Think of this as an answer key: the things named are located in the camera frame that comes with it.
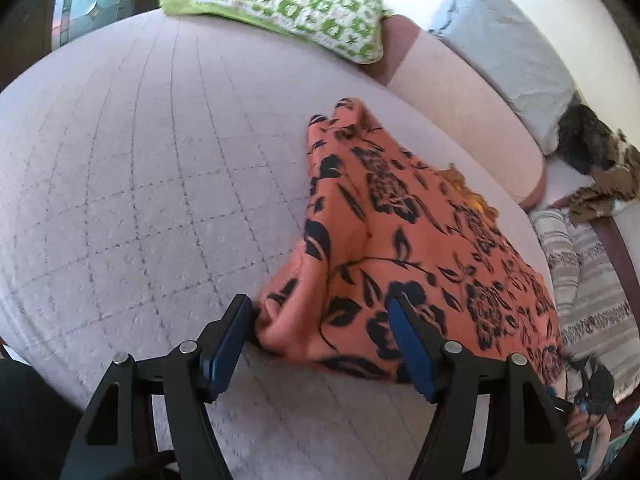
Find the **person's right hand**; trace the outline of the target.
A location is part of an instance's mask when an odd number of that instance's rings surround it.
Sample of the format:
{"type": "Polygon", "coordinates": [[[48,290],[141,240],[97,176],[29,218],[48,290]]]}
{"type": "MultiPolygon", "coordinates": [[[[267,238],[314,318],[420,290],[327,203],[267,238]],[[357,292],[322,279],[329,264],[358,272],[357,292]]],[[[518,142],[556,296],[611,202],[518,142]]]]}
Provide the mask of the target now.
{"type": "Polygon", "coordinates": [[[590,415],[575,406],[570,413],[565,430],[571,446],[584,442],[590,432],[594,431],[596,444],[594,445],[592,460],[598,464],[602,463],[608,450],[612,432],[606,416],[590,415]]]}

